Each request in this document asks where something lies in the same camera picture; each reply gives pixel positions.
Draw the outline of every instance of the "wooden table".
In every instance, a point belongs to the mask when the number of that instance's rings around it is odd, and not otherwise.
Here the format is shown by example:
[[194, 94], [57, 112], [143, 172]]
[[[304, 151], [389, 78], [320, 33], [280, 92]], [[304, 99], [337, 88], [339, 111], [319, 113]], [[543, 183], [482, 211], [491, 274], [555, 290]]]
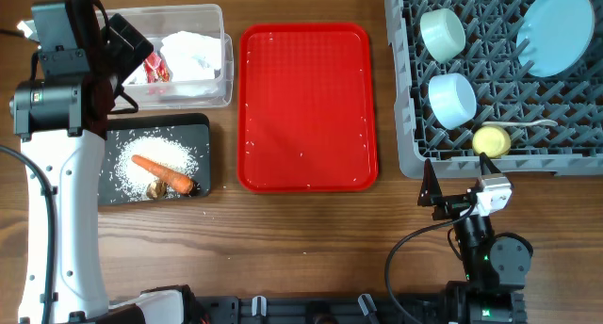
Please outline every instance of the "wooden table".
[[[37, 0], [0, 0], [0, 26], [30, 16]], [[383, 0], [102, 0], [106, 8], [215, 3], [235, 52], [252, 24], [355, 22], [371, 39], [380, 175], [362, 193], [254, 195], [236, 179], [236, 98], [207, 110], [212, 122], [213, 191], [207, 198], [102, 207], [100, 254], [111, 299], [189, 284], [197, 295], [383, 294], [383, 265], [396, 241], [433, 224], [416, 206], [420, 182], [402, 176], [396, 150], [394, 63]], [[0, 37], [0, 143], [18, 148], [8, 98], [28, 77], [34, 46]], [[509, 207], [493, 216], [535, 248], [525, 289], [532, 323], [594, 323], [603, 316], [603, 180], [513, 174]], [[460, 193], [472, 180], [449, 180]], [[0, 161], [0, 320], [15, 323], [27, 261], [27, 194], [22, 165]], [[464, 278], [446, 230], [423, 235], [396, 257], [400, 292], [435, 292]]]

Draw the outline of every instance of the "orange carrot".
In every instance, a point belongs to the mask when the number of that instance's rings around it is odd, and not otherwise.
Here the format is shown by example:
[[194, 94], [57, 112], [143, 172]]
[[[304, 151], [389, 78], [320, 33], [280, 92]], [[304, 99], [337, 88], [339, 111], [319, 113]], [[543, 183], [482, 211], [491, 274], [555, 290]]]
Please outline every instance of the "orange carrot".
[[132, 161], [141, 168], [149, 171], [153, 176], [159, 178], [167, 185], [171, 186], [180, 194], [188, 194], [192, 190], [193, 182], [184, 174], [168, 169], [163, 165], [157, 164], [152, 160], [141, 157], [137, 154], [132, 155]]

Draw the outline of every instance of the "black tray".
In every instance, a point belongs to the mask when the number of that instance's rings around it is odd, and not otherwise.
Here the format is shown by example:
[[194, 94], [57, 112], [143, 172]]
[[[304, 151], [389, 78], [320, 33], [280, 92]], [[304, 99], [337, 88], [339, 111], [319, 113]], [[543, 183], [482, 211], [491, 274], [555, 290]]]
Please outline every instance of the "black tray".
[[115, 170], [117, 159], [121, 151], [118, 143], [133, 141], [152, 131], [155, 135], [177, 141], [186, 147], [198, 149], [196, 154], [199, 169], [191, 177], [195, 181], [195, 188], [190, 195], [183, 196], [176, 193], [166, 195], [162, 200], [202, 197], [209, 193], [211, 188], [210, 177], [210, 132], [209, 119], [202, 113], [180, 115], [154, 116], [143, 118], [129, 118], [109, 121], [105, 143], [105, 160], [101, 167], [98, 186], [98, 203], [111, 205], [133, 202], [130, 197], [119, 190], [121, 182], [112, 172]]

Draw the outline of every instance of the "white cup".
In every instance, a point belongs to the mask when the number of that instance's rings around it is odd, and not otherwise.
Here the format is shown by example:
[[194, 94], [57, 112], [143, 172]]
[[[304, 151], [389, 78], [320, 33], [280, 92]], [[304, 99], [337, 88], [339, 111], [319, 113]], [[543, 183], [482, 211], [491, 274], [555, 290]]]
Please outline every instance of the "white cup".
[[433, 59], [445, 63], [463, 51], [463, 24], [448, 8], [424, 13], [419, 24], [423, 41]]
[[475, 117], [478, 109], [475, 92], [469, 81], [458, 73], [432, 77], [428, 94], [435, 118], [448, 130]]

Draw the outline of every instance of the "dish rack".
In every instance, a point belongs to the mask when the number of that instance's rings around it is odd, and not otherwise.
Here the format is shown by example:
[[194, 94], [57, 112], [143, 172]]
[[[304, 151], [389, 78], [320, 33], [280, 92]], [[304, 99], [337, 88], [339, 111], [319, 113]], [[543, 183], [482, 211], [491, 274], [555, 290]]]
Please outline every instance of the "dish rack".
[[[503, 171], [551, 171], [558, 175], [603, 174], [603, 0], [591, 0], [597, 25], [584, 56], [566, 71], [540, 78], [515, 47], [523, 15], [534, 0], [385, 0], [387, 40], [396, 69], [394, 104], [399, 167], [420, 178], [429, 158], [438, 177], [480, 175], [473, 134], [485, 121], [551, 119], [556, 127], [509, 127], [512, 148], [494, 160]], [[464, 50], [446, 64], [429, 55], [419, 35], [425, 12], [449, 8], [463, 23]], [[427, 87], [438, 74], [460, 73], [478, 100], [473, 121], [446, 130], [433, 115]]]

